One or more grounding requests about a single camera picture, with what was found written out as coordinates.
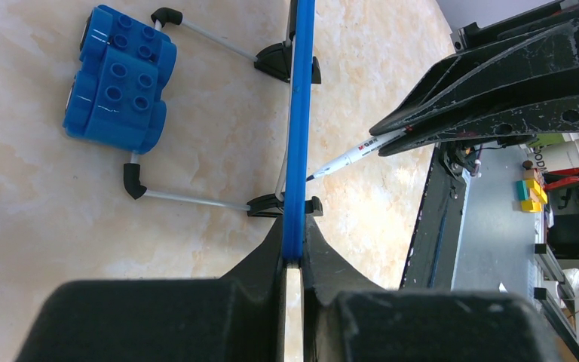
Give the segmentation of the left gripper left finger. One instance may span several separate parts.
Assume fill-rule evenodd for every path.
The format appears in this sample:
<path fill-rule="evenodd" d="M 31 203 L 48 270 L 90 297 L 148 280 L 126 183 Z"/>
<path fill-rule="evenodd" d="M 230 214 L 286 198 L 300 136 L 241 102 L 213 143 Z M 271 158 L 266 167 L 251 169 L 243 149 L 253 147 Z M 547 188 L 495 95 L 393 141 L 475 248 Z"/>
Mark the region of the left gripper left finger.
<path fill-rule="evenodd" d="M 220 278 L 71 281 L 32 324 L 19 361 L 280 361 L 283 221 Z"/>

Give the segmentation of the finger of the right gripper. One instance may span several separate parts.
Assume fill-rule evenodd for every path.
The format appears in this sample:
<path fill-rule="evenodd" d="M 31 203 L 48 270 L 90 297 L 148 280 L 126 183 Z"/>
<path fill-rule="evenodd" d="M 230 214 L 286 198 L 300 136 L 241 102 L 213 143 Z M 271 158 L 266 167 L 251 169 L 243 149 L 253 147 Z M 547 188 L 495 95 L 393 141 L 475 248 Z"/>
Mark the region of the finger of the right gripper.
<path fill-rule="evenodd" d="M 411 126 L 405 135 L 382 146 L 381 157 L 434 143 L 486 140 L 541 133 L 579 133 L 579 94 L 461 118 L 441 115 Z"/>
<path fill-rule="evenodd" d="M 523 34 L 434 64 L 370 132 L 408 130 L 441 115 L 466 118 L 578 94 L 579 10 L 570 10 L 534 22 Z"/>

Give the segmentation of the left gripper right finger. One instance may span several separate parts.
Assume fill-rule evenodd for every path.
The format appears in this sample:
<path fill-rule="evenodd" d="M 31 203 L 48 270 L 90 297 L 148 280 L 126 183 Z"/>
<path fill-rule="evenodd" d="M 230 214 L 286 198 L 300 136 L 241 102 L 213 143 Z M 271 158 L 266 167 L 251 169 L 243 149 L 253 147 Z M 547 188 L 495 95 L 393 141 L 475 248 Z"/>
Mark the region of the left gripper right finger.
<path fill-rule="evenodd" d="M 306 361 L 558 361 L 556 338 L 525 299 L 499 292 L 386 290 L 305 221 Z"/>

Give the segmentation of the blue framed whiteboard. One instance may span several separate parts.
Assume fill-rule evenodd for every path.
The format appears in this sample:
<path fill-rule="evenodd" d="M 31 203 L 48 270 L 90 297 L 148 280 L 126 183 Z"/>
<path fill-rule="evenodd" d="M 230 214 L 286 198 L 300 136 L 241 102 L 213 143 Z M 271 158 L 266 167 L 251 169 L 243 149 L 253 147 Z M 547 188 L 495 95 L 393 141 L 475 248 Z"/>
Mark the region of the blue framed whiteboard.
<path fill-rule="evenodd" d="M 293 42 L 283 212 L 264 241 L 218 279 L 182 280 L 201 307 L 165 350 L 180 361 L 282 361 L 286 270 L 302 261 L 315 3 L 292 3 Z"/>

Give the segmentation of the white whiteboard marker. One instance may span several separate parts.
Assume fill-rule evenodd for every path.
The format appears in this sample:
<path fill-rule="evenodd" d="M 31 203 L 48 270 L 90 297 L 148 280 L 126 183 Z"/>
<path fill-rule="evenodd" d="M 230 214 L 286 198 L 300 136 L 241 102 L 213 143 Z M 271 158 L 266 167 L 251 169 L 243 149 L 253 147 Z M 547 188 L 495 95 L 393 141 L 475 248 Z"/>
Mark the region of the white whiteboard marker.
<path fill-rule="evenodd" d="M 379 136 L 372 136 L 324 164 L 320 169 L 314 171 L 310 176 L 308 176 L 306 181 L 309 182 L 313 179 L 330 175 L 343 167 L 347 167 L 348 165 L 365 158 L 367 155 L 378 151 L 382 146 L 385 146 L 401 137 L 405 132 L 406 129 L 401 128 Z"/>

